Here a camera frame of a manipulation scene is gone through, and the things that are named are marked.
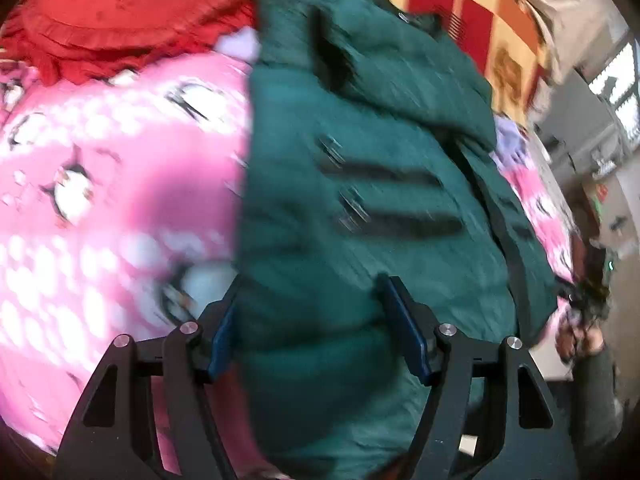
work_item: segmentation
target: pink bedsheet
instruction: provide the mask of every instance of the pink bedsheet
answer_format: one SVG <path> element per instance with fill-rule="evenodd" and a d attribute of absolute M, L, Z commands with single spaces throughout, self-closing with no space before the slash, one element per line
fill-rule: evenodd
<path fill-rule="evenodd" d="M 233 253 L 249 67 L 198 54 L 114 84 L 51 88 L 21 70 L 26 94 L 0 135 L 0 416 L 55 452 L 113 337 L 172 329 L 158 304 L 175 300 L 178 263 L 194 265 L 188 292 L 200 307 L 226 290 L 232 274 L 212 262 Z M 549 263 L 570 276 L 568 236 L 533 164 L 503 174 Z M 237 473 L 265 466 L 234 370 L 210 400 Z"/>

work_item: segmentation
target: gray sleeve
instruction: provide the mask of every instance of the gray sleeve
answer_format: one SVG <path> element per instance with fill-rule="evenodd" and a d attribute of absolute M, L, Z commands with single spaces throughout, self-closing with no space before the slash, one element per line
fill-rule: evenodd
<path fill-rule="evenodd" d="M 581 469 L 598 462 L 622 427 L 613 391 L 609 349 L 580 359 L 574 366 L 571 437 Z"/>

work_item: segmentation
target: person's hand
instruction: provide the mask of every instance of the person's hand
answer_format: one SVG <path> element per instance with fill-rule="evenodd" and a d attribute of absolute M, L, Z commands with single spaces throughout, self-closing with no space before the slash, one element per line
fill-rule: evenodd
<path fill-rule="evenodd" d="M 556 336 L 556 350 L 560 358 L 568 362 L 574 357 L 595 355 L 604 348 L 604 336 L 599 325 L 594 324 L 586 332 L 581 326 L 564 321 Z"/>

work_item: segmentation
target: beige fabric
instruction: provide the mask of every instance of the beige fabric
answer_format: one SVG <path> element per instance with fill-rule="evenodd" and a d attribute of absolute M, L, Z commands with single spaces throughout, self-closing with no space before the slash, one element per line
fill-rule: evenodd
<path fill-rule="evenodd" d="M 583 58 L 607 23 L 611 0 L 527 0 L 549 47 L 549 69 L 556 84 Z"/>

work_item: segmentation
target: person's arm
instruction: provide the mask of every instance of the person's arm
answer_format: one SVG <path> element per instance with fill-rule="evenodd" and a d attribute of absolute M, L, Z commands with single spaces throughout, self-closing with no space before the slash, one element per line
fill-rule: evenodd
<path fill-rule="evenodd" d="M 586 334 L 562 327 L 558 343 L 561 356 L 575 358 L 570 431 L 578 466 L 584 470 L 598 462 L 622 427 L 622 412 L 615 402 L 613 359 L 598 326 Z M 574 355 L 576 343 L 581 346 L 578 355 Z"/>

